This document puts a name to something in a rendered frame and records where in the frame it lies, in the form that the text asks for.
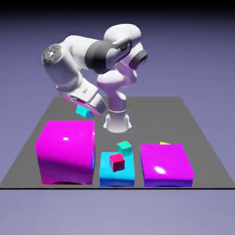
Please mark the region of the small cyan cube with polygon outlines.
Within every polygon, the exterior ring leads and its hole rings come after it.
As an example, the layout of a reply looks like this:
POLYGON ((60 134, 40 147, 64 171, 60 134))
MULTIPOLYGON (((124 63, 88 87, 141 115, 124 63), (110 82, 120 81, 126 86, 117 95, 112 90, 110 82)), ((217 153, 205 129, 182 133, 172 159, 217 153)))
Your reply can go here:
POLYGON ((93 118, 94 117, 93 112, 83 106, 77 106, 76 114, 78 114, 84 118, 93 118))

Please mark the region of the large purple box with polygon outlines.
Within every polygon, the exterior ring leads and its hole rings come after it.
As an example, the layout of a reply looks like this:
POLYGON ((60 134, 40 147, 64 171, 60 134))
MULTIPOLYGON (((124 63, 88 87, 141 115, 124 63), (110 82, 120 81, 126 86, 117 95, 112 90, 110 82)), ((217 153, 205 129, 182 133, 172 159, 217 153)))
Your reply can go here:
POLYGON ((142 144, 145 187, 191 187, 194 171, 181 144, 142 144))

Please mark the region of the large cyan box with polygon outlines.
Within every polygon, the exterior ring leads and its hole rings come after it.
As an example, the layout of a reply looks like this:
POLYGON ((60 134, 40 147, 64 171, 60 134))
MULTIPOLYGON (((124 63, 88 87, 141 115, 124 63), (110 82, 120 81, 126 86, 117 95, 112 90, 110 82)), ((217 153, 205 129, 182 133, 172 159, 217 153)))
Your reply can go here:
POLYGON ((125 168, 121 171, 113 172, 109 156, 117 152, 102 152, 99 170, 100 187, 132 187, 135 182, 135 168, 133 152, 125 157, 125 168))

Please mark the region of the large magenta box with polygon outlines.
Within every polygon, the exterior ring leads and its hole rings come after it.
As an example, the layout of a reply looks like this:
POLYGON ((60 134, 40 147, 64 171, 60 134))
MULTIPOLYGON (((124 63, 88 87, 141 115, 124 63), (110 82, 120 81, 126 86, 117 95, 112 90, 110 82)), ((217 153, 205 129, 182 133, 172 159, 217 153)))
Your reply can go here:
POLYGON ((42 184, 90 185, 95 166, 95 122, 49 120, 35 151, 42 184))

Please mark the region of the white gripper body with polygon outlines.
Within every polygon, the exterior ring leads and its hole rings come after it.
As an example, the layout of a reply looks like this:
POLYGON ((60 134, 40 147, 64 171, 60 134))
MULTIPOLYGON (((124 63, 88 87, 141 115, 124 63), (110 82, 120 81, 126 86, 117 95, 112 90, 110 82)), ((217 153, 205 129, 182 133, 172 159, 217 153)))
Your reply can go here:
POLYGON ((106 110, 106 104, 99 94, 99 90, 92 83, 88 82, 85 78, 81 85, 73 88, 71 91, 65 92, 62 87, 56 86, 56 89, 61 97, 66 100, 87 108, 94 114, 103 114, 106 110))

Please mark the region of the small red cube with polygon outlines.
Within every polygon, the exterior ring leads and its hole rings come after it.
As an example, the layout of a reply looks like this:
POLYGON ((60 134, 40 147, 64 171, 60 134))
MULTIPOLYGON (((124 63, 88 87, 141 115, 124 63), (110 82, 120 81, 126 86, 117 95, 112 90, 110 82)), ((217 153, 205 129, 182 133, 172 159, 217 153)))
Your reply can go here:
POLYGON ((109 163, 113 172, 121 171, 125 168, 125 159, 121 153, 110 155, 109 163))

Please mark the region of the small green cube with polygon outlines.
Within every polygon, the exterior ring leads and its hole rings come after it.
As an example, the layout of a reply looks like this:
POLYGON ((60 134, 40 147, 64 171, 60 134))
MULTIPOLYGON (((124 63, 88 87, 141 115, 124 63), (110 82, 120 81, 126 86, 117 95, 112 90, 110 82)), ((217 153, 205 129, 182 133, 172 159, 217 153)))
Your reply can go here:
POLYGON ((129 156, 132 153, 132 145, 128 141, 117 143, 117 151, 123 157, 129 156))

